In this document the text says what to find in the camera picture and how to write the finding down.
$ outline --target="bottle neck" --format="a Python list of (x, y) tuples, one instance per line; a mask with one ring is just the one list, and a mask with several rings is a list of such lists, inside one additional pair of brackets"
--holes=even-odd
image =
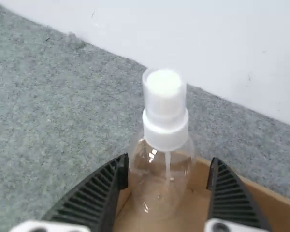
[(187, 109), (180, 122), (172, 126), (158, 127), (149, 120), (146, 109), (143, 111), (144, 139), (158, 151), (175, 151), (179, 149), (189, 137)]

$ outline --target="white wall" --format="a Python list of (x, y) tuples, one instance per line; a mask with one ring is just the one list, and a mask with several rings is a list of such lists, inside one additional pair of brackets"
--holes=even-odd
[(0, 0), (290, 124), (290, 0)]

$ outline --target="gray carpet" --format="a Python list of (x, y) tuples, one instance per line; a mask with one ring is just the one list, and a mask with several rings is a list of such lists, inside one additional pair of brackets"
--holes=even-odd
[[(144, 70), (0, 7), (0, 232), (127, 150)], [(290, 198), (290, 126), (194, 87), (188, 109), (201, 156)]]

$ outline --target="white pump cap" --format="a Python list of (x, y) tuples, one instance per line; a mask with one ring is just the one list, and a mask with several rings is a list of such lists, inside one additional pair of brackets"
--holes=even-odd
[(188, 139), (186, 83), (169, 69), (143, 74), (144, 139), (159, 151), (174, 151)]

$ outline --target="screw hole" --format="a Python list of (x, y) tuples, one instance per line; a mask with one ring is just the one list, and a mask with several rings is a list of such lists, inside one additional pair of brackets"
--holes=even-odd
[(35, 229), (31, 230), (30, 232), (47, 232), (47, 229), (45, 229), (43, 227), (39, 227), (39, 228), (35, 228)]
[(223, 223), (215, 223), (213, 225), (213, 232), (230, 232), (229, 227)]

